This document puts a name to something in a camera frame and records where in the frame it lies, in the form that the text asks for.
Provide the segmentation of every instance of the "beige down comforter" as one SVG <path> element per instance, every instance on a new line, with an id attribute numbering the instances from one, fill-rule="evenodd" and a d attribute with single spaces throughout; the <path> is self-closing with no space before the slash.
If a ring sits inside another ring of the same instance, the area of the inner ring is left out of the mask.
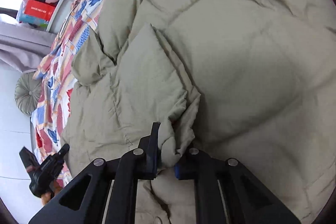
<path id="1" fill-rule="evenodd" d="M 137 223 L 195 223 L 192 182 L 169 168 L 193 139 L 311 223 L 335 186 L 335 30 L 332 0 L 105 0 L 73 61 L 72 174 L 161 122 L 166 169 L 140 182 Z"/>

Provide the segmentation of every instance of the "silver bolt head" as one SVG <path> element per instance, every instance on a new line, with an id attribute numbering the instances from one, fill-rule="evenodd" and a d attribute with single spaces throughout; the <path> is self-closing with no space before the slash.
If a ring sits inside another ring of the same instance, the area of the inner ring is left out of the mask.
<path id="1" fill-rule="evenodd" d="M 133 150 L 134 155 L 142 155 L 143 150 L 141 148 L 136 148 Z"/>
<path id="2" fill-rule="evenodd" d="M 104 160 L 101 159 L 101 158 L 95 159 L 95 160 L 93 161 L 93 164 L 94 164 L 95 166 L 101 166 L 101 165 L 104 164 Z"/>
<path id="3" fill-rule="evenodd" d="M 227 163 L 230 165 L 230 166 L 237 166 L 238 165 L 238 161 L 234 158 L 231 158 L 227 161 Z"/>

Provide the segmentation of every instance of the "black tool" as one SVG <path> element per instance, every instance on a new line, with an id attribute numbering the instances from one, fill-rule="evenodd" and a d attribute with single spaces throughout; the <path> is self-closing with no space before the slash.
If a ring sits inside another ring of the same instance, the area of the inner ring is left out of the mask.
<path id="1" fill-rule="evenodd" d="M 63 169 L 64 156 L 69 152 L 70 146 L 63 145 L 60 151 L 54 155 L 49 155 L 41 165 L 38 163 L 35 155 L 26 147 L 23 147 L 19 155 L 26 171 L 31 179 L 29 189 L 34 196 L 40 198 L 46 192 L 54 197 L 50 184 L 58 177 Z"/>
<path id="2" fill-rule="evenodd" d="M 133 224 L 139 179 L 157 175 L 158 129 L 121 158 L 95 159 L 29 224 Z M 193 147 L 175 166 L 195 183 L 197 224 L 299 224 L 300 221 L 236 159 L 220 161 Z M 109 189 L 114 180 L 110 199 Z"/>

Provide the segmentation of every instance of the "bed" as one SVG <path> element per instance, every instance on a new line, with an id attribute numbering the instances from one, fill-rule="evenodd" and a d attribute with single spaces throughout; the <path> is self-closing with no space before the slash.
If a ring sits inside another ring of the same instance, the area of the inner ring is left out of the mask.
<path id="1" fill-rule="evenodd" d="M 40 161 L 60 149 L 62 131 L 71 113 L 70 97 L 77 81 L 71 72 L 71 63 L 89 37 L 89 27 L 93 30 L 97 28 L 102 3 L 103 0 L 74 1 L 51 53 L 43 59 L 35 74 L 36 78 L 43 79 L 42 95 L 31 118 Z M 70 171 L 65 166 L 58 182 L 65 186 L 71 179 Z"/>

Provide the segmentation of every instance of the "orange object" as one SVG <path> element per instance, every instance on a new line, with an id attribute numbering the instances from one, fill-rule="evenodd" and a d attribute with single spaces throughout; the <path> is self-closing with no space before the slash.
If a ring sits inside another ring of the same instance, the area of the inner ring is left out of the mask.
<path id="1" fill-rule="evenodd" d="M 55 7 L 36 0 L 28 0 L 24 14 L 50 21 Z"/>

